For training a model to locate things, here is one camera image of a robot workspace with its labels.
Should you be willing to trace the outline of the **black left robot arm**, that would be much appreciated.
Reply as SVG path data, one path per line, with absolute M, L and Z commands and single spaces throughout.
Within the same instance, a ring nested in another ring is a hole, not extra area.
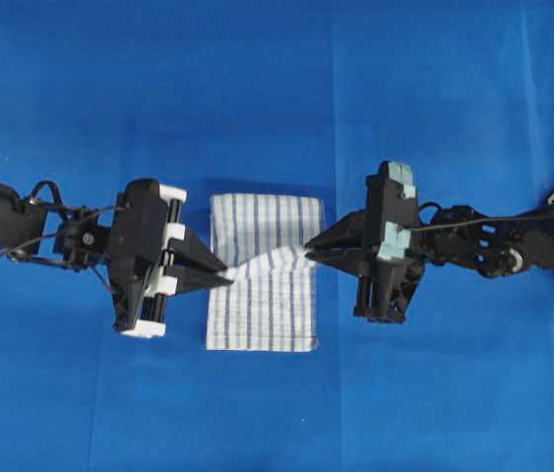
M 168 298 L 231 283 L 226 264 L 182 223 L 186 199 L 183 189 L 135 180 L 109 207 L 112 223 L 104 226 L 101 210 L 65 205 L 52 181 L 26 197 L 0 183 L 0 256 L 75 272 L 105 266 L 114 329 L 162 337 Z

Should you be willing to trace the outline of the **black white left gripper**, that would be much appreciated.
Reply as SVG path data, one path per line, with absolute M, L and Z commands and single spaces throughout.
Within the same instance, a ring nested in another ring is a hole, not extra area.
M 107 244 L 107 271 L 115 313 L 113 328 L 123 335 L 150 339 L 165 335 L 160 302 L 233 283 L 214 272 L 227 266 L 186 225 L 178 211 L 187 200 L 184 189 L 140 179 L 117 197 Z M 164 252 L 202 270 L 165 267 Z

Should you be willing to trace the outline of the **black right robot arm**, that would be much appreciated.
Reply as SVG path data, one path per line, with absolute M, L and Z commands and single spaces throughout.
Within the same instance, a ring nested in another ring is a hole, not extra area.
M 453 264 L 485 278 L 554 269 L 554 204 L 505 217 L 487 217 L 471 206 L 438 206 L 423 222 L 425 206 L 409 165 L 384 161 L 365 184 L 365 208 L 305 245 L 310 261 L 357 278 L 358 318 L 403 323 L 427 265 Z

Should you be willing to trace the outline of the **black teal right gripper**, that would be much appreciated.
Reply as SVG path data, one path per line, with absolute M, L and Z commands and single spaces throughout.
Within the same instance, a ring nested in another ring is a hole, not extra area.
M 420 283 L 421 226 L 409 165 L 384 161 L 366 177 L 366 208 L 352 211 L 310 239 L 305 257 L 358 279 L 353 314 L 374 324 L 401 324 Z

